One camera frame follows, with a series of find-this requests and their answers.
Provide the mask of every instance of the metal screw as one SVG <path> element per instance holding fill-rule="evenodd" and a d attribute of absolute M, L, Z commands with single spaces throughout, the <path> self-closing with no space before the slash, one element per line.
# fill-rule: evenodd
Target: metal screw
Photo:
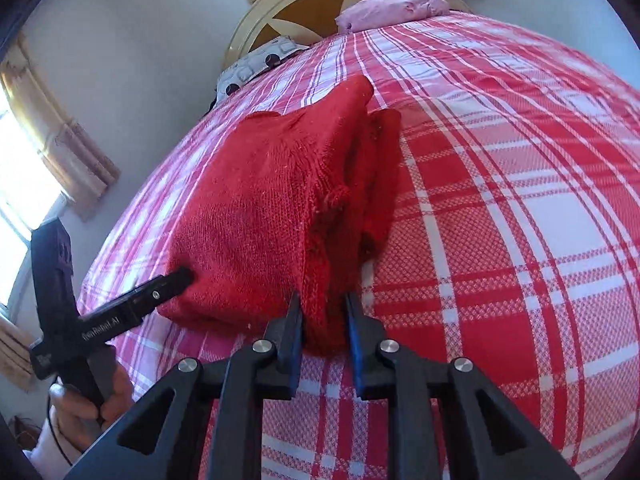
<path fill-rule="evenodd" d="M 380 349 L 388 354 L 395 354 L 400 349 L 400 343 L 393 339 L 385 339 L 380 342 Z"/>
<path fill-rule="evenodd" d="M 196 359 L 187 357 L 178 363 L 178 370 L 181 372 L 193 372 L 198 367 Z"/>
<path fill-rule="evenodd" d="M 470 372 L 474 369 L 474 364 L 471 362 L 471 359 L 467 359 L 466 357 L 459 357 L 455 361 L 453 361 L 453 365 L 459 372 Z"/>
<path fill-rule="evenodd" d="M 258 352 L 258 354 L 266 354 L 273 348 L 273 343 L 267 339 L 258 339 L 252 348 L 254 349 L 254 352 Z"/>

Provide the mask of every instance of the cream headboard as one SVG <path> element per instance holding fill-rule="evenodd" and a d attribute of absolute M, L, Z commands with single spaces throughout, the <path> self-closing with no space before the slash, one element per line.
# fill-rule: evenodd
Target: cream headboard
<path fill-rule="evenodd" d="M 277 36 L 313 44 L 338 32 L 341 10 L 360 0 L 257 0 L 236 27 L 223 69 Z M 470 12 L 462 0 L 447 0 L 451 9 Z"/>

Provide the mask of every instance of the pink pillow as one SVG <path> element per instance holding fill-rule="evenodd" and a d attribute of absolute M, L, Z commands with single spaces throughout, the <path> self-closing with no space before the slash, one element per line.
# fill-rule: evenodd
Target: pink pillow
<path fill-rule="evenodd" d="M 370 28 L 415 22 L 449 14 L 445 0 L 360 0 L 335 19 L 338 32 L 360 32 Z"/>

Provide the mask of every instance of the red and white plaid blanket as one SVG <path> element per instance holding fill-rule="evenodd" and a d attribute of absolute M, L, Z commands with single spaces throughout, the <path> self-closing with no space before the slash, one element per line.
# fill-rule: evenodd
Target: red and white plaid blanket
<path fill-rule="evenodd" d="M 91 310 L 164 272 L 169 238 L 240 118 L 290 112 L 348 75 L 402 113 L 400 189 L 362 301 L 423 356 L 478 364 L 585 479 L 639 426 L 640 94 L 519 27 L 460 13 L 336 36 L 215 108 L 142 187 L 89 271 Z M 153 314 L 118 338 L 136 396 L 185 356 L 244 338 Z M 386 478 L 386 406 L 354 398 L 343 356 L 306 356 L 264 409 L 263 478 Z"/>

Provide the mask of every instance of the hand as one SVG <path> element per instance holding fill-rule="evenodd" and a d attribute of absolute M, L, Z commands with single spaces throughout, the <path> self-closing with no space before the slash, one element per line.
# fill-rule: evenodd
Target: hand
<path fill-rule="evenodd" d="M 113 375 L 113 395 L 100 408 L 104 419 L 102 430 L 106 430 L 132 405 L 133 384 L 126 370 L 118 363 Z M 98 418 L 98 408 L 72 388 L 54 383 L 49 389 L 51 396 L 52 420 L 57 420 L 63 437 L 79 451 L 85 452 L 94 443 L 95 435 L 84 426 L 82 420 Z"/>

